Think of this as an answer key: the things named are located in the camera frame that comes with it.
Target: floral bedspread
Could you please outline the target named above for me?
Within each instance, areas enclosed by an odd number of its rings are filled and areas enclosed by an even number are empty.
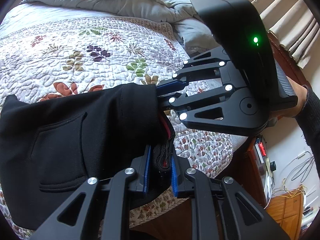
[[[10,94],[20,101],[36,103],[129,82],[156,84],[171,78],[185,59],[188,55],[168,23],[131,17],[88,17],[35,25],[0,39],[0,110]],[[184,92],[191,95],[208,89],[205,81],[199,81]],[[177,155],[188,158],[192,167],[215,177],[229,164],[230,135],[190,130],[174,111],[167,115],[176,131]],[[130,226],[183,201],[176,199],[169,188],[153,202],[132,210]],[[28,239],[32,231],[14,225],[1,185],[0,209],[18,236]]]

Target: wooden cabinet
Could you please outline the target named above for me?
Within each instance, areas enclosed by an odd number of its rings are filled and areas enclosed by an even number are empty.
[[[300,234],[303,194],[293,198],[288,194],[274,197],[266,208],[267,213],[282,227],[291,240],[297,240]]]

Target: curtain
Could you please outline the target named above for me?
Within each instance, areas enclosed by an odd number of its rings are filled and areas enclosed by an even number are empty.
[[[266,30],[304,68],[320,49],[320,28],[303,0],[249,0]]]

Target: ribbed grip handle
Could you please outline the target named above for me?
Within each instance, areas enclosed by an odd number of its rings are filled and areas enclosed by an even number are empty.
[[[276,63],[278,80],[279,80],[284,92],[288,96],[295,96],[296,94],[294,93],[294,90],[293,90],[289,80],[287,79],[286,74],[283,72],[282,68],[279,66],[279,64],[276,60],[275,60],[275,63]]]

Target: human hand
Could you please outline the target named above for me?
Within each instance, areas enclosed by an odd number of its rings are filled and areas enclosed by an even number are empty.
[[[278,116],[284,116],[284,117],[297,116],[301,112],[301,110],[307,100],[308,90],[305,87],[303,87],[303,86],[299,85],[298,83],[296,83],[295,81],[293,81],[291,78],[289,78],[289,77],[287,77],[287,78],[288,78],[294,92],[296,93],[296,95],[298,97],[298,103],[293,108],[271,112],[270,119],[278,117]]]

